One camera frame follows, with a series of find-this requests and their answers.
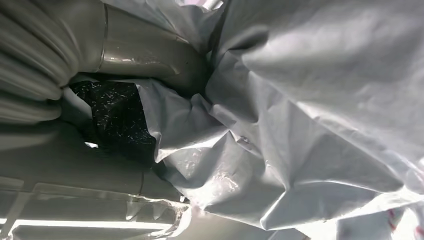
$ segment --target wrinkled tarp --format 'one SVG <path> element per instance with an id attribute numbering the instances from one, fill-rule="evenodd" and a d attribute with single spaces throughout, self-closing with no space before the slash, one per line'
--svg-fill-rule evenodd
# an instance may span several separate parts
<path id="1" fill-rule="evenodd" d="M 297 229 L 320 240 L 423 240 L 423 210 L 421 201 L 368 215 L 305 224 Z"/>
<path id="2" fill-rule="evenodd" d="M 156 161 L 179 191 L 266 230 L 423 199 L 424 2 L 221 9 L 207 101 L 139 83 Z"/>

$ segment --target plastic wrap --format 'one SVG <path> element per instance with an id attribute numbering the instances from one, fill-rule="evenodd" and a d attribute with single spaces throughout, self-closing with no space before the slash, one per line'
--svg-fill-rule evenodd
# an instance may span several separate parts
<path id="1" fill-rule="evenodd" d="M 296 229 L 266 231 L 192 208 L 190 225 L 181 235 L 168 240 L 310 240 Z"/>
<path id="2" fill-rule="evenodd" d="M 223 8 L 211 104 L 139 84 L 156 161 L 177 189 L 266 230 L 423 199 L 421 1 Z"/>
<path id="3" fill-rule="evenodd" d="M 311 239 L 320 240 L 421 240 L 423 202 L 352 218 L 298 226 Z"/>

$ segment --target gray pipe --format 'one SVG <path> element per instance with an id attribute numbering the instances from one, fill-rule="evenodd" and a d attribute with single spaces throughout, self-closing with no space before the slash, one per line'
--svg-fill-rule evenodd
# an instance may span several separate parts
<path id="1" fill-rule="evenodd" d="M 59 117 L 46 100 L 77 72 L 157 78 L 192 96 L 208 70 L 180 36 L 99 0 L 0 0 L 0 123 Z"/>

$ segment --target light strip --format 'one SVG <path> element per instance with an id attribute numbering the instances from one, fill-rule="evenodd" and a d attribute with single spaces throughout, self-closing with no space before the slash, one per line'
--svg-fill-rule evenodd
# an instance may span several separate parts
<path id="1" fill-rule="evenodd" d="M 6 218 L 0 218 L 0 224 L 6 223 L 6 220 Z M 172 224 L 136 221 L 55 221 L 18 219 L 14 223 L 14 226 L 163 230 L 169 229 Z"/>

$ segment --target red marking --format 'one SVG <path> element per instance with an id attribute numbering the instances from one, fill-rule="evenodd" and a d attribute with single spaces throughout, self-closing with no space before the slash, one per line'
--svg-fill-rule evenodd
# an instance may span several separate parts
<path id="1" fill-rule="evenodd" d="M 417 226 L 416 228 L 415 228 L 415 232 L 417 232 L 418 234 L 420 234 L 421 236 L 424 236 L 424 230 L 420 227 L 420 226 Z"/>
<path id="2" fill-rule="evenodd" d="M 395 218 L 395 212 L 393 211 L 393 209 L 390 209 L 389 211 L 388 211 L 388 215 L 393 219 L 393 218 Z"/>
<path id="3" fill-rule="evenodd" d="M 388 225 L 390 226 L 390 229 L 391 229 L 391 231 L 392 231 L 392 232 L 393 232 L 394 230 L 396 230 L 396 226 L 395 226 L 395 225 L 393 225 L 393 223 L 392 223 L 391 221 L 388 221 L 387 223 L 388 223 Z"/>

